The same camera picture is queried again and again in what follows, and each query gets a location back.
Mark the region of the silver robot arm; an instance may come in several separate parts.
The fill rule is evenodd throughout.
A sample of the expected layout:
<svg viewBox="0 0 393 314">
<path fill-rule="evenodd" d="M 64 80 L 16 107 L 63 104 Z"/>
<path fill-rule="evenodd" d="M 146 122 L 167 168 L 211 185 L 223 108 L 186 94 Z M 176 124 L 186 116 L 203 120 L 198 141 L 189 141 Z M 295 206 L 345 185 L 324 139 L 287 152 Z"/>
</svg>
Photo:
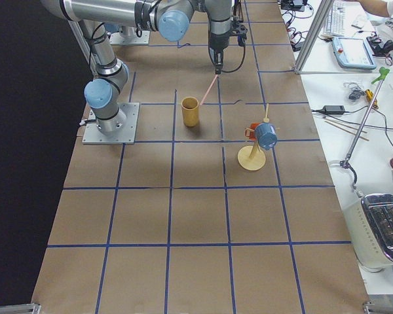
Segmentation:
<svg viewBox="0 0 393 314">
<path fill-rule="evenodd" d="M 124 128 L 127 115 L 117 98 L 128 81 L 128 68 L 109 42 L 104 24 L 158 31 L 167 41 L 179 41 L 195 12 L 208 16 L 208 47 L 216 74 L 223 69 L 223 51 L 232 35 L 231 1 L 42 1 L 53 15 L 77 22 L 95 59 L 97 77 L 84 89 L 96 117 L 96 129 L 111 134 Z"/>
</svg>

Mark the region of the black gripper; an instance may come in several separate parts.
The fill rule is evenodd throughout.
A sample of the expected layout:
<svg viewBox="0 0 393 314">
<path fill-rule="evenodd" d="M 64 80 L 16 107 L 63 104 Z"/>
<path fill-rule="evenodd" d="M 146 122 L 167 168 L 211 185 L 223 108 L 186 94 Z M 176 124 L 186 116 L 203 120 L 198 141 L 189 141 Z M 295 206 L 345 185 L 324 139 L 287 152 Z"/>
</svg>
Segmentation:
<svg viewBox="0 0 393 314">
<path fill-rule="evenodd" d="M 223 34 L 215 34 L 212 31 L 208 32 L 209 56 L 214 64 L 217 75 L 220 75 L 223 69 L 223 51 L 229 45 L 230 35 L 230 31 Z"/>
</svg>

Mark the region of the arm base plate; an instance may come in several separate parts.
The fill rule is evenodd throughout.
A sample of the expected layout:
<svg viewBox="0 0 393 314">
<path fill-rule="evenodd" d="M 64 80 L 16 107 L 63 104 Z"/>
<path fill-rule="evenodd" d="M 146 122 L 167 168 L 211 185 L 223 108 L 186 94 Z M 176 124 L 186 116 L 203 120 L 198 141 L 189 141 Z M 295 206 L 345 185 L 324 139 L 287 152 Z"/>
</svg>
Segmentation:
<svg viewBox="0 0 393 314">
<path fill-rule="evenodd" d="M 139 37 L 134 27 L 121 26 L 118 32 L 111 34 L 109 41 L 115 46 L 145 46 L 149 44 L 149 39 L 149 31 L 142 31 Z"/>
<path fill-rule="evenodd" d="M 89 112 L 89 120 L 85 124 L 83 140 L 84 145 L 133 145 L 136 138 L 136 130 L 140 103 L 119 103 L 119 111 L 111 120 L 99 120 L 92 110 Z"/>
</svg>

